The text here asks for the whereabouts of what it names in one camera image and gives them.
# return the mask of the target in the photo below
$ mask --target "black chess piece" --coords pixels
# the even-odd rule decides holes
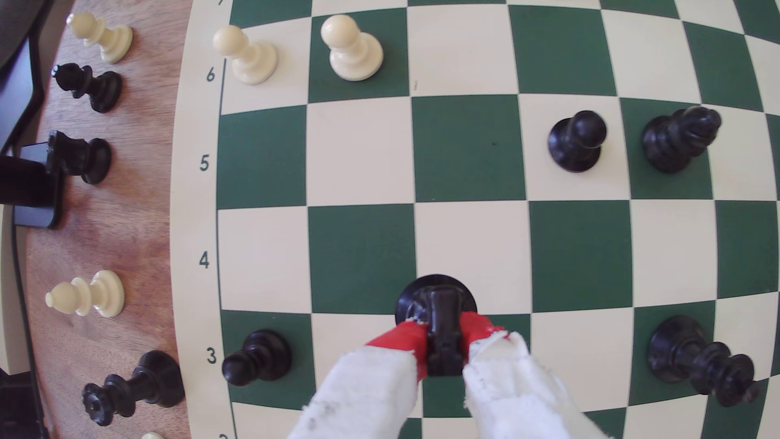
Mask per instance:
[[[74,62],[54,66],[51,77],[62,90],[71,91],[76,99],[85,93],[89,95],[92,109],[96,112],[107,112],[114,108],[122,92],[122,77],[118,73],[108,71],[92,77],[92,67],[79,67]]]
[[[642,151],[663,173],[684,170],[692,157],[707,149],[721,127],[721,115],[713,109],[693,106],[671,116],[658,116],[642,131]]]
[[[674,316],[658,325],[647,349],[647,364],[665,383],[690,379],[700,394],[714,392],[723,407],[752,402],[760,391],[753,381],[753,360],[732,356],[718,341],[708,344],[704,329],[688,316]]]
[[[282,335],[256,330],[244,339],[240,350],[222,361],[222,376],[230,384],[243,387],[255,380],[278,380],[289,372],[292,363],[293,354]]]
[[[583,110],[559,120],[547,140],[552,159],[563,169],[580,173],[592,168],[601,156],[607,124],[596,112]]]
[[[103,139],[94,138],[87,142],[51,130],[46,166],[49,171],[61,167],[68,175],[81,175],[84,182],[98,184],[111,167],[111,147]]]
[[[444,274],[423,276],[401,292],[395,304],[395,324],[415,319],[428,323],[427,371],[429,377],[453,377],[463,373],[460,313],[477,311],[466,285]]]
[[[114,419],[114,413],[129,417],[136,411],[136,401],[144,400],[161,407],[172,407],[184,399],[184,385],[179,365],[170,355],[151,351],[141,356],[133,377],[125,380],[111,374],[103,387],[87,384],[81,392],[84,409],[101,427]]]

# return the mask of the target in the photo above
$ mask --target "black pawn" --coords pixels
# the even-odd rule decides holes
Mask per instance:
[[[693,106],[671,116],[658,116],[642,131],[642,150],[647,160],[664,173],[684,170],[692,157],[707,149],[721,127],[721,115],[713,109]]]
[[[81,392],[84,409],[101,427],[114,419],[114,413],[129,417],[136,411],[136,401],[144,400],[161,407],[172,407],[184,399],[184,385],[179,365],[161,351],[141,356],[133,377],[125,380],[109,375],[103,387],[87,384]]]
[[[700,394],[714,392],[723,407],[753,402],[758,396],[753,360],[742,354],[732,356],[723,343],[708,344],[704,329],[688,316],[671,317],[656,328],[647,349],[647,364],[665,383],[690,379]]]
[[[86,93],[90,96],[90,104],[96,112],[107,112],[114,108],[122,92],[122,77],[116,72],[108,71],[99,77],[92,77],[92,67],[79,67],[74,62],[54,66],[51,77],[57,80],[62,90],[71,91],[78,99]]]
[[[593,167],[607,138],[607,124],[596,112],[583,110],[558,121],[550,131],[547,146],[552,159],[563,169],[580,173]]]
[[[222,376],[243,387],[255,380],[273,381],[285,376],[293,362],[287,340],[272,330],[256,330],[244,339],[241,350],[222,361]]]
[[[81,180],[98,184],[111,167],[111,147],[108,142],[94,138],[72,139],[57,130],[49,131],[47,169],[62,168],[68,175],[81,175]]]

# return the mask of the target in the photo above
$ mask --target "black cable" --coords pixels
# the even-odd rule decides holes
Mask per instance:
[[[6,209],[13,209],[13,206],[6,206]],[[24,298],[24,286],[22,285],[22,270],[19,265],[19,251],[16,247],[16,224],[11,214],[11,251],[13,255],[13,271],[16,275],[16,289],[19,292],[19,310],[22,313],[22,325],[24,326],[24,337],[27,342],[27,358],[30,360],[30,383],[32,384],[33,400],[35,404],[35,414],[38,419],[38,430],[41,433],[41,439],[49,439],[48,430],[44,424],[44,410],[41,404],[41,393],[38,390],[38,375],[35,367],[35,354],[33,353],[33,338],[30,334],[30,320],[27,318],[27,300]]]

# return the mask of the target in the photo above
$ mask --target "cream square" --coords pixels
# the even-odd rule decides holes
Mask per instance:
[[[707,105],[723,124],[707,147],[716,200],[777,200],[767,117],[762,112]]]
[[[236,78],[228,60],[222,92],[222,114],[306,105],[309,100],[311,18],[263,24],[243,31],[250,41],[268,40],[273,43],[278,65],[265,82],[249,85]]]
[[[749,356],[756,381],[769,378],[771,373],[777,324],[777,291],[715,302],[715,341],[725,343],[732,355]]]
[[[474,418],[423,418],[423,439],[474,439]]]
[[[601,9],[598,0],[506,0],[507,5],[563,6],[566,8]]]
[[[712,200],[631,200],[634,306],[718,298]]]
[[[601,16],[618,96],[701,102],[682,21],[606,9]]]
[[[221,209],[218,222],[223,309],[311,312],[305,206]]]
[[[309,104],[306,138],[308,205],[414,202],[408,96]]]
[[[406,18],[412,96],[518,92],[506,5],[414,6]]]
[[[519,96],[523,128],[523,164],[529,200],[627,200],[631,198],[626,138],[620,101],[613,96]],[[550,130],[559,121],[582,109],[595,111],[607,124],[607,138],[592,168],[570,173],[550,156]]]
[[[682,21],[744,34],[733,0],[675,0]]]
[[[233,402],[232,405],[238,437],[256,437],[262,432],[263,439],[286,439],[301,414],[300,410],[277,409],[241,402]]]
[[[745,40],[753,60],[764,111],[780,115],[780,45],[750,35],[746,35]]]
[[[531,354],[560,377],[583,412],[628,405],[632,346],[632,308],[531,315]]]
[[[483,314],[531,312],[528,202],[414,205],[417,276],[465,284]]]
[[[312,0],[311,15],[327,16],[375,9],[405,8],[406,0]]]
[[[394,327],[395,317],[390,315],[312,314],[314,379],[317,387],[320,387],[342,355],[358,349]],[[417,386],[417,403],[409,417],[423,417],[422,384]]]
[[[707,411],[707,395],[631,405],[626,409],[626,439],[699,439]]]

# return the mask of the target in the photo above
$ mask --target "captured chess piece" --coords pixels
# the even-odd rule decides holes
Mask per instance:
[[[54,66],[51,77],[62,90],[71,91],[76,99],[85,93],[89,95],[92,109],[96,112],[112,109],[122,91],[122,77],[118,73],[109,71],[92,77],[92,67],[79,67],[74,62]]]
[[[679,109],[671,116],[658,116],[642,131],[642,150],[647,160],[664,173],[684,170],[692,157],[701,155],[718,135],[721,115],[700,106]]]
[[[444,274],[423,276],[401,292],[395,304],[395,324],[414,319],[428,323],[427,371],[430,377],[453,377],[463,373],[460,352],[460,313],[477,311],[466,285]]]
[[[111,374],[103,387],[87,384],[81,392],[84,409],[101,427],[114,419],[114,414],[130,417],[136,412],[136,401],[144,400],[161,407],[172,407],[184,399],[184,384],[179,364],[162,351],[143,354],[133,377],[125,380]]]
[[[105,19],[97,19],[89,12],[70,14],[66,21],[77,38],[84,39],[84,46],[100,45],[100,56],[109,64],[122,59],[133,43],[133,29],[117,26],[114,30],[105,26]]]
[[[282,335],[272,330],[256,330],[244,339],[240,350],[222,361],[222,375],[230,384],[243,387],[255,380],[273,381],[285,376],[293,354]]]
[[[68,175],[80,175],[85,183],[98,184],[111,167],[111,147],[100,138],[87,142],[52,130],[49,131],[46,167],[49,172],[60,167]]]
[[[331,49],[331,67],[344,80],[365,80],[379,70],[385,57],[379,40],[361,32],[351,16],[328,17],[320,29]]]
[[[653,332],[647,364],[665,383],[690,379],[700,394],[714,391],[723,407],[752,402],[758,396],[753,381],[753,361],[747,355],[731,355],[720,342],[707,343],[704,329],[688,316],[666,319]]]
[[[46,305],[65,314],[79,316],[95,308],[103,317],[113,317],[125,306],[125,288],[119,276],[109,269],[97,272],[89,284],[81,277],[62,282],[46,293]]]
[[[270,41],[252,41],[240,27],[229,25],[217,30],[214,48],[232,59],[233,74],[246,84],[259,84],[276,70],[278,55]]]
[[[552,159],[563,169],[580,173],[592,168],[601,156],[607,124],[596,112],[583,110],[558,121],[550,131],[547,146]]]

